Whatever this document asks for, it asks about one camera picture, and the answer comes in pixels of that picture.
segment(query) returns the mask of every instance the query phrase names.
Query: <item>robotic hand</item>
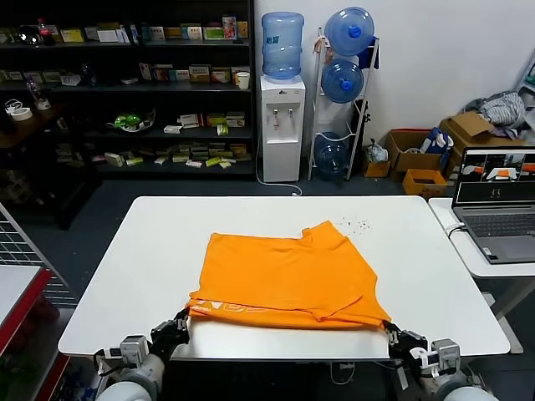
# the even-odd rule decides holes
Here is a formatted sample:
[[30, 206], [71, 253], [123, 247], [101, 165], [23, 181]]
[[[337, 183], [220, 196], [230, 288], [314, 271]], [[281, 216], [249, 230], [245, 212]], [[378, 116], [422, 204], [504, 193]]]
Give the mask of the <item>robotic hand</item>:
[[[188, 309], [178, 312], [173, 320], [163, 322], [150, 332], [152, 345], [144, 336], [128, 336], [118, 348], [100, 350], [94, 355], [100, 376], [121, 369], [118, 383], [108, 387], [97, 401], [156, 401], [161, 392], [166, 363], [175, 348], [188, 344]], [[485, 390], [475, 387], [461, 371], [461, 351], [450, 339], [431, 343], [411, 331], [400, 330], [394, 323], [384, 322], [389, 338], [389, 356], [398, 363], [401, 389], [409, 384], [404, 366], [408, 365], [424, 396], [440, 401], [498, 401]], [[104, 361], [120, 362], [104, 372]]]
[[408, 365], [425, 396], [440, 401], [498, 401], [482, 388], [475, 387], [461, 371], [461, 350], [449, 338], [431, 343], [415, 332], [400, 330], [384, 322], [389, 337], [389, 356], [401, 361], [397, 370], [402, 390], [408, 387], [404, 364]]
[[[187, 331], [189, 310], [178, 312], [173, 320], [163, 322], [152, 329], [152, 345], [148, 346], [144, 336], [128, 336], [119, 348], [100, 350], [94, 355], [99, 362], [99, 375], [104, 377], [120, 369], [118, 383], [108, 387], [97, 401], [156, 401], [161, 392], [166, 364], [175, 348], [190, 342]], [[103, 372], [104, 360], [120, 365]]]

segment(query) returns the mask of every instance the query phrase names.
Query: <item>white side table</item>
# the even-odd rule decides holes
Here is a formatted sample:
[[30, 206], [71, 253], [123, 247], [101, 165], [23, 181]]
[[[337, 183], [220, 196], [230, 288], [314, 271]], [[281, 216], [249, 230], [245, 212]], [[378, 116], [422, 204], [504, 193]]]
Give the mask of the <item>white side table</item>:
[[[459, 219], [451, 209], [451, 198], [431, 199], [429, 206], [444, 230], [459, 223]], [[507, 322], [505, 315], [535, 289], [535, 263], [491, 265], [465, 231], [453, 232], [450, 242], [474, 277], [516, 279], [496, 301], [490, 293], [483, 293], [483, 296], [491, 305], [494, 315], [511, 343], [511, 353], [523, 353], [522, 345]]]

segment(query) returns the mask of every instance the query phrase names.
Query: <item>orange t-shirt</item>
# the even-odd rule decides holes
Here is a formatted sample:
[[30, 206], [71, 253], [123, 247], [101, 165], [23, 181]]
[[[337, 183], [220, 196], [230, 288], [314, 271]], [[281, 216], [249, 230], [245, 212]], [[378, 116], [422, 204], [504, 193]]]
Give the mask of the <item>orange t-shirt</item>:
[[302, 239], [212, 234], [192, 316], [263, 327], [382, 327], [377, 276], [326, 221]]

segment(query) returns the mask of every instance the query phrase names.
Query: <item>orange box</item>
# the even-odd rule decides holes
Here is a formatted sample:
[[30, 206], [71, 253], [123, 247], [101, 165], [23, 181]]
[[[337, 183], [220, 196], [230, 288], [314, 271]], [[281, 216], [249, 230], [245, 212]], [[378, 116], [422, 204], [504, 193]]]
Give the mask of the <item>orange box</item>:
[[421, 195], [426, 199], [444, 196], [447, 183], [440, 171], [407, 170], [403, 179], [403, 189], [407, 195]]
[[390, 162], [372, 163], [366, 160], [364, 165], [364, 177], [366, 178], [382, 178], [388, 175], [390, 170]]

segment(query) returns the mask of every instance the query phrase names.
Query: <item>blue water jug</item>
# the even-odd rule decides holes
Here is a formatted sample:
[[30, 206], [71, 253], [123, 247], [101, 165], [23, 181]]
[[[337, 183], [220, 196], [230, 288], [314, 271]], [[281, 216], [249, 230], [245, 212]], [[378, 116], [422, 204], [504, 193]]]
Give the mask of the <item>blue water jug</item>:
[[268, 13], [262, 16], [263, 72], [275, 79], [290, 79], [301, 73], [301, 37], [304, 17], [298, 13]]
[[323, 132], [316, 136], [314, 162], [322, 175], [334, 178], [344, 175], [349, 165], [349, 150], [343, 140], [334, 132]]
[[325, 96], [335, 103], [348, 103], [362, 90], [364, 75], [356, 64], [336, 58], [324, 67], [321, 87]]
[[355, 56], [374, 40], [374, 20], [363, 8], [349, 7], [327, 21], [325, 35], [331, 48], [341, 56]]

